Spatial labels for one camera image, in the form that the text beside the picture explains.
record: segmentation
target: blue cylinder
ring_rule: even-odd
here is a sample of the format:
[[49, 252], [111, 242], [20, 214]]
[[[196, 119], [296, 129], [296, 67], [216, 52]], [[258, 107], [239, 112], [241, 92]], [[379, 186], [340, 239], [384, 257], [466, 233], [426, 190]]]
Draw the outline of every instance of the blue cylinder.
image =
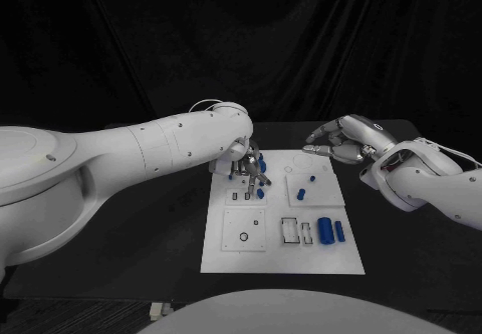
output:
[[303, 200], [303, 198], [304, 198], [304, 193], [306, 193], [306, 190], [304, 190], [304, 189], [300, 189], [300, 190], [299, 190], [299, 196], [296, 197], [299, 200]]
[[336, 229], [338, 241], [345, 242], [345, 233], [343, 233], [343, 227], [342, 227], [340, 221], [335, 222], [335, 229]]
[[258, 189], [257, 193], [258, 193], [258, 197], [260, 197], [260, 200], [261, 200], [263, 197], [264, 197], [264, 191], [261, 189]]
[[265, 172], [265, 162], [264, 160], [258, 160], [260, 168], [261, 168], [261, 173]]
[[332, 219], [326, 217], [319, 219], [319, 241], [323, 245], [335, 243]]

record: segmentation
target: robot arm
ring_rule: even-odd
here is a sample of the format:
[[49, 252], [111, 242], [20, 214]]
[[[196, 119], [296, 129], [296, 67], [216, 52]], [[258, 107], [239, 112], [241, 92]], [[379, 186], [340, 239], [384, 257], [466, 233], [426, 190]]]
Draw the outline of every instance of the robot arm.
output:
[[0, 127], [0, 281], [4, 266], [53, 252], [127, 187], [211, 161], [260, 172], [252, 122], [235, 103], [138, 125], [65, 134]]
[[[358, 115], [326, 123], [306, 142], [325, 134], [333, 147], [307, 145], [303, 152], [346, 164], [371, 157], [375, 162], [361, 171], [361, 180], [395, 207], [410, 212], [429, 202], [452, 220], [482, 230], [482, 164], [472, 157], [424, 138], [398, 143], [381, 126]], [[476, 169], [463, 172], [442, 148], [472, 160]]]

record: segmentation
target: table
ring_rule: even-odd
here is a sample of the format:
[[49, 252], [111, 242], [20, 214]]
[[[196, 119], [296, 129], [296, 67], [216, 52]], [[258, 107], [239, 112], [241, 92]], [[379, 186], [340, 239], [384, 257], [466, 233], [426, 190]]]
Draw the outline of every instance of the table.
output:
[[[400, 141], [420, 136], [405, 120], [377, 123]], [[252, 140], [261, 150], [302, 149], [322, 124], [255, 123]], [[4, 297], [193, 303], [248, 289], [300, 289], [400, 310], [482, 310], [482, 231], [430, 205], [410, 213], [394, 207], [358, 179], [368, 163], [332, 161], [366, 275], [199, 273], [211, 185], [203, 164], [117, 193], [71, 242], [19, 266]]]

